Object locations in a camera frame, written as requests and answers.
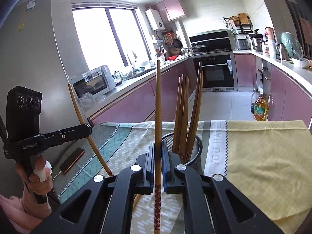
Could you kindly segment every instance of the microwave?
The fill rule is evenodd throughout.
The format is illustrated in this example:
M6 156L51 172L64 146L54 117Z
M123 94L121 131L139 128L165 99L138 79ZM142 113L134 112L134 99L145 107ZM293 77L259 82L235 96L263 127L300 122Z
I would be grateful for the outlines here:
M102 96L116 87L107 65L74 77L71 79L71 84L78 98L81 98L86 93L90 93L94 97Z

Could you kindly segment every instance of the white countertop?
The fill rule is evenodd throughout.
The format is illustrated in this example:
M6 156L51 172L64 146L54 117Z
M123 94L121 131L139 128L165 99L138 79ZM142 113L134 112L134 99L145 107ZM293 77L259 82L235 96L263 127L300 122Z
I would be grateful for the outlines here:
M271 59L262 54L262 52L256 52L253 50L236 50L233 51L234 54L253 54L256 55L267 62L270 62L280 70L284 71L291 78L293 78L297 83L299 83L312 97L312 70L295 67L292 63L285 61L280 62L277 59Z
M188 57L185 57L180 60L174 60L170 62L169 64L165 64L160 67L160 72L163 72L165 70L168 70L169 68L172 68L173 66L187 60ZM106 93L106 99L104 101L101 101L99 103L96 103L91 109L84 112L85 116L89 118L97 111L101 110L103 107L107 106L109 103L113 102L115 99L119 98L121 95L127 93L128 91L132 90L133 88L137 87L138 85L148 81L152 77L156 75L156 69L153 71L150 71L142 76L139 76L137 78L124 80L121 85L118 85L115 89L112 91Z

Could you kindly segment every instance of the white bandage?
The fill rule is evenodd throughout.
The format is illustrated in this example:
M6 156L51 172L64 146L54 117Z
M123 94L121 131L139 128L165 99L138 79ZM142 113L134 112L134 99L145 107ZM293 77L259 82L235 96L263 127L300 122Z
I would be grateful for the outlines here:
M51 170L51 164L49 161L46 161L46 166L42 170L34 169L34 173L38 175L38 177L40 178L40 182L43 182L46 180L46 173L45 173L46 168L50 169L50 174L51 174L52 170Z

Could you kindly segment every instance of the sink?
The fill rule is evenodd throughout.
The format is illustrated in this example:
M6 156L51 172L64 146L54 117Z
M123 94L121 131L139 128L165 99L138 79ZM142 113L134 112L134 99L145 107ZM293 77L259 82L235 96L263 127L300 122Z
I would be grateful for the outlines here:
M127 80L133 79L133 78L137 78L137 77L140 77L140 76L143 76L143 75L145 75L146 73L151 72L151 71L153 71L153 70L155 70L155 69L156 69L156 67L155 67L155 68L146 69L146 70L140 72L139 74L136 74L136 75L134 75L134 76L132 76L132 77L130 77L130 78L127 78Z

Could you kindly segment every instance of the silver screw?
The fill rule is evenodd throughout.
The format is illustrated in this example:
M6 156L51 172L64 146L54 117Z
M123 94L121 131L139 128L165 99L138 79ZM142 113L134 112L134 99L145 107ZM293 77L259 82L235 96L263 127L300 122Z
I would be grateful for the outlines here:
M215 175L213 175L213 179L215 181L222 181L223 180L223 176L221 174L215 174Z
M134 172L137 172L137 171L141 170L141 166L138 164L134 164L131 166L131 170Z
M93 178L94 182L101 182L104 179L104 177L102 175L96 175Z
M178 164L178 165L176 166L176 168L177 168L179 171L184 171L184 170L186 169L186 166L183 165L183 164Z

